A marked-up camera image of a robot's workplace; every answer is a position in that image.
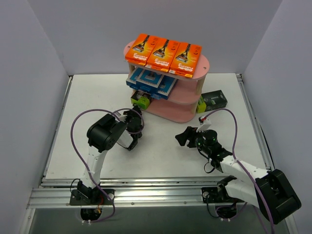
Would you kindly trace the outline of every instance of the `orange box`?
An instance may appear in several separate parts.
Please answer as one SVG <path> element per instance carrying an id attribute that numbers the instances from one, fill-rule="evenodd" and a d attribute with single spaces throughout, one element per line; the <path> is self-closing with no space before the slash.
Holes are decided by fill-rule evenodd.
<path id="1" fill-rule="evenodd" d="M 180 42 L 159 38 L 153 52 L 147 60 L 146 67 L 168 72 Z"/>
<path id="2" fill-rule="evenodd" d="M 145 66 L 146 61 L 156 46 L 158 39 L 158 37 L 141 33 L 126 54 L 126 60 L 128 62 Z"/>
<path id="3" fill-rule="evenodd" d="M 193 77 L 200 52 L 200 45 L 181 42 L 171 63 L 169 73 L 188 78 Z"/>

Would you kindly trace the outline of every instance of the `white floor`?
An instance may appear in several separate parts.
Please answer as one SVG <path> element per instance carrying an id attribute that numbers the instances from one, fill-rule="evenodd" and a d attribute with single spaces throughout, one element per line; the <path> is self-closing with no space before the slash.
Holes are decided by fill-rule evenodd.
<path id="1" fill-rule="evenodd" d="M 61 120 L 57 139 L 46 179 L 73 179 L 83 174 L 84 166 L 76 155 L 70 141 L 70 127 L 81 112 L 101 108 L 110 111 L 131 108 L 132 89 L 126 85 L 128 75 L 75 75 L 66 107 Z M 238 138 L 236 156 L 257 167 L 265 168 L 254 130 L 244 103 L 235 74 L 208 74 L 202 92 L 221 89 L 228 100 L 227 108 L 237 118 Z M 74 129 L 78 150 L 87 159 L 88 128 L 104 113 L 87 113 Z M 198 126 L 197 116 L 185 124 L 174 123 L 152 114 L 143 113 L 146 125 L 143 137 L 134 150 L 128 152 L 117 144 L 109 151 L 101 172 L 102 178 L 159 178 L 219 176 L 221 173 L 206 174 L 203 166 L 206 159 L 196 149 L 180 147 L 175 135 L 187 126 Z M 228 151 L 232 150 L 234 121 L 225 111 L 213 114 L 211 129 L 218 132 L 218 140 Z"/>

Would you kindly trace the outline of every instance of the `blue box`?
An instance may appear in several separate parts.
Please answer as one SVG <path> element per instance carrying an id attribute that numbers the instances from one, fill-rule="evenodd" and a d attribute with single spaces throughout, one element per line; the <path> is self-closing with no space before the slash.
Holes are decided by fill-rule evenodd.
<path id="1" fill-rule="evenodd" d="M 151 97 L 157 100 L 161 99 L 161 96 L 159 96 L 158 94 L 151 94 Z"/>
<path id="2" fill-rule="evenodd" d="M 126 79 L 126 84 L 130 86 L 130 88 L 139 90 L 140 86 L 137 84 L 137 79 L 142 72 L 143 72 L 143 69 L 137 67 Z"/>
<path id="3" fill-rule="evenodd" d="M 164 75 L 153 71 L 143 70 L 143 73 L 136 80 L 139 89 L 149 94 L 156 93 Z"/>
<path id="4" fill-rule="evenodd" d="M 156 95 L 167 100 L 176 82 L 177 80 L 175 78 L 164 76 Z"/>

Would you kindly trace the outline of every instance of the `black box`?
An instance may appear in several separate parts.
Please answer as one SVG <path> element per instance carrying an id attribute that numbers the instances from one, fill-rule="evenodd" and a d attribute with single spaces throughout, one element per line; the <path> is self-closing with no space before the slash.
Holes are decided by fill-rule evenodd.
<path id="1" fill-rule="evenodd" d="M 221 90 L 201 94 L 198 100 L 196 112 L 203 113 L 226 107 L 228 101 L 226 100 Z"/>

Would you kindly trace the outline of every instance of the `white robotic arm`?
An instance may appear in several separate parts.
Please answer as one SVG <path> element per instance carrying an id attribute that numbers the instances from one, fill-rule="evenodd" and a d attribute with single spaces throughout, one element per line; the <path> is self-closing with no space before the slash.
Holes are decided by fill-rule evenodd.
<path id="1" fill-rule="evenodd" d="M 213 168 L 230 175 L 217 183 L 219 198 L 225 202 L 230 198 L 246 201 L 258 207 L 268 219 L 263 199 L 255 189 L 257 186 L 269 207 L 274 224 L 301 207 L 298 196 L 282 171 L 278 169 L 267 171 L 247 162 L 237 161 L 231 152 L 218 143 L 217 132 L 208 130 L 210 121 L 200 117 L 199 122 L 200 127 L 187 127 L 175 138 L 181 146 L 189 141 L 187 146 L 197 148 L 202 156 L 210 160 Z"/>
<path id="2" fill-rule="evenodd" d="M 100 192 L 91 180 L 93 178 L 97 185 L 100 184 L 100 174 L 107 152 L 117 143 L 127 150 L 132 150 L 139 138 L 142 137 L 141 111 L 138 107 L 133 111 L 127 111 L 117 121 L 111 114 L 105 115 L 88 132 L 89 155 L 87 165 L 90 171 L 85 169 L 82 178 L 77 184 L 76 200 L 83 199 L 88 204 L 98 201 Z"/>

